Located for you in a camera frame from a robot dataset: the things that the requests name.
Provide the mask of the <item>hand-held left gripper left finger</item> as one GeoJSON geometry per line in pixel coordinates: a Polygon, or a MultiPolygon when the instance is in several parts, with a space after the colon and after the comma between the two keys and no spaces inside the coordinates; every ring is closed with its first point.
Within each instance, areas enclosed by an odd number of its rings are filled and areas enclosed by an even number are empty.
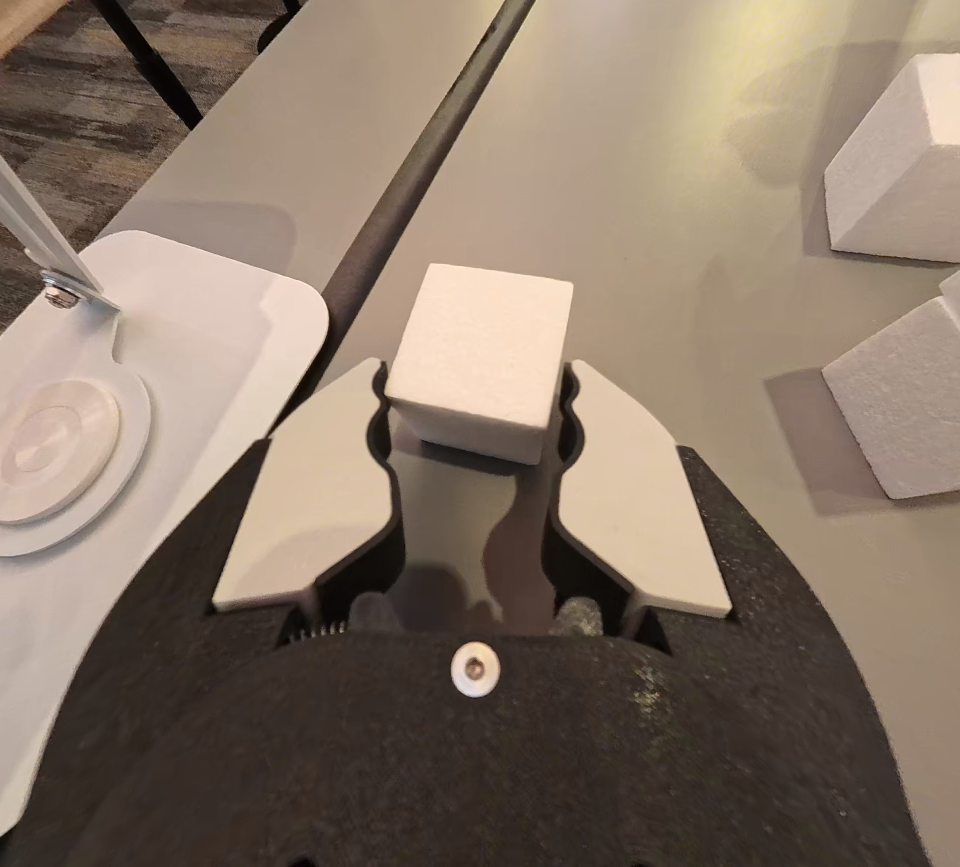
{"type": "Polygon", "coordinates": [[[292,605],[332,633],[358,597],[397,582],[405,541],[386,380],[386,363],[367,358],[271,433],[212,594],[216,613],[292,605]]]}

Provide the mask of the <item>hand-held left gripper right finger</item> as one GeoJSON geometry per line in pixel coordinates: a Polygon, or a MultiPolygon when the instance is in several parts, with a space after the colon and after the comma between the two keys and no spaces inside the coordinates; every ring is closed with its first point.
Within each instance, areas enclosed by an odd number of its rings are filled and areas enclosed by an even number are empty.
{"type": "Polygon", "coordinates": [[[635,639],[652,611],[726,620],[732,599],[670,432],[584,360],[565,366],[559,410],[545,521],[556,630],[635,639]]]}

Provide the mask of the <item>wooden board document stand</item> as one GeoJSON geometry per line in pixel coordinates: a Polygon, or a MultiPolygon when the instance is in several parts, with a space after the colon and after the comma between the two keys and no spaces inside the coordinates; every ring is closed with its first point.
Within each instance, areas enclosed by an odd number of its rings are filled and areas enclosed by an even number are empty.
{"type": "Polygon", "coordinates": [[[329,331],[314,286],[150,231],[77,256],[2,165],[48,286],[2,333],[2,836],[116,599],[282,411],[329,331]]]}

